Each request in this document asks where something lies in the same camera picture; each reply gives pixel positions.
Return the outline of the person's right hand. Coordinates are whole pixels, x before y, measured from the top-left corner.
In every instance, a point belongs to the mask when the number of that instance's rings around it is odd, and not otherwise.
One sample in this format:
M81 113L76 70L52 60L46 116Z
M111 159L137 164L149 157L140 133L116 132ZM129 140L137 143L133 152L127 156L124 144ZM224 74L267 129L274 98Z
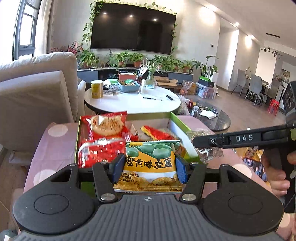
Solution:
M278 198L287 194L290 187L290 182L286 180L286 174L283 170L274 169L270 164L270 159L265 151L261 156L261 162L267 174L267 180L271 186L271 190Z

